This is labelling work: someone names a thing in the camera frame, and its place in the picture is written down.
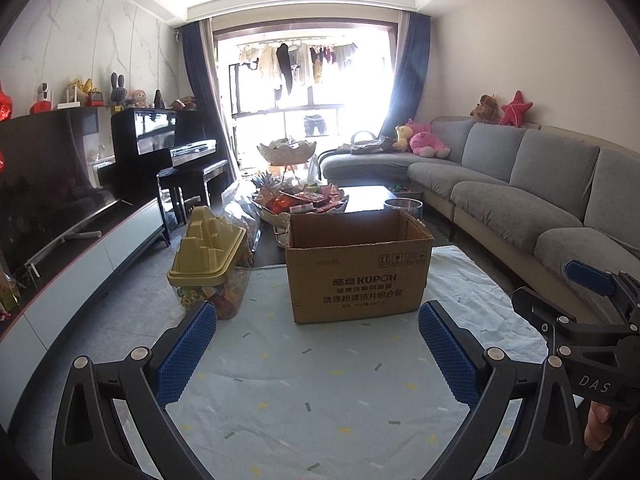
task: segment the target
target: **yellow storage container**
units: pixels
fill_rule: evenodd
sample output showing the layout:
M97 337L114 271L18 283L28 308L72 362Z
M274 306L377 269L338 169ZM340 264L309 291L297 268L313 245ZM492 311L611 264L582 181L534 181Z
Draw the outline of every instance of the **yellow storage container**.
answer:
M236 266L245 247L245 228L215 216L206 206L195 208L167 273L180 304L189 308L209 301L219 319L235 316L249 280L250 269Z

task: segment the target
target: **gray bunny plush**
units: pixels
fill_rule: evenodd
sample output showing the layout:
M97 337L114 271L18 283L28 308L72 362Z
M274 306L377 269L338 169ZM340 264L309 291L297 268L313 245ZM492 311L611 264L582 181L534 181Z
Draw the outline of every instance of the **gray bunny plush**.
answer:
M117 75L115 72L111 74L111 88L111 102L116 106L122 106L127 98L127 89L124 88L124 76L122 74Z

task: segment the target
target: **finger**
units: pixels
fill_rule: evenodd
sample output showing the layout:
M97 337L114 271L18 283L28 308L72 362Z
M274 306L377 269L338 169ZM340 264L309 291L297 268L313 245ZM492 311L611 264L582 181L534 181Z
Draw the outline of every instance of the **finger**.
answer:
M606 442L613 431L613 428L609 424L602 424L598 420L598 416L593 410L589 411L587 428L589 428L590 433L600 442Z
M589 449L593 449L594 451L599 451L602 449L602 446L604 446L603 442L599 441L591 434L588 426L584 430L584 443Z
M591 402L591 411L598 417L601 423L605 423L609 420L611 415L611 407L606 404L600 404L599 402Z
M629 421L629 423L626 425L625 434L623 435L623 438L626 439L629 436L629 433L631 433L631 430L634 428L634 425L636 424L636 420L638 420L638 415L632 418Z

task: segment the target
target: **cardboard box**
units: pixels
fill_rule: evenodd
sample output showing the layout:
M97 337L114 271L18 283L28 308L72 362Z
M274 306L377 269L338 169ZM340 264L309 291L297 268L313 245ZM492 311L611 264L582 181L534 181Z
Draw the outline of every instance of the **cardboard box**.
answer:
M297 323L417 310L433 237L401 211L291 215L287 273Z

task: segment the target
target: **blue curtain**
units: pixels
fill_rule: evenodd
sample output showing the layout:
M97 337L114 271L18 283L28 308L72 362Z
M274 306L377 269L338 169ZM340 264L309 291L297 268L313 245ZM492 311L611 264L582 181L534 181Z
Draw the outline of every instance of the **blue curtain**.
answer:
M404 53L396 67L389 112L380 130L381 135L395 135L396 126L415 119L427 76L430 44L431 17L411 12Z
M200 22L188 23L180 28L182 34L182 49L184 50L184 65L187 69L189 84L198 104L198 112L202 115L205 128L210 136L217 141L217 150L220 159L229 161L226 175L226 184L233 183L234 176L231 170L231 160L234 156L228 149L228 143L222 138L225 135L225 127L218 113L216 99L213 95L209 70L205 59L204 46L200 33Z

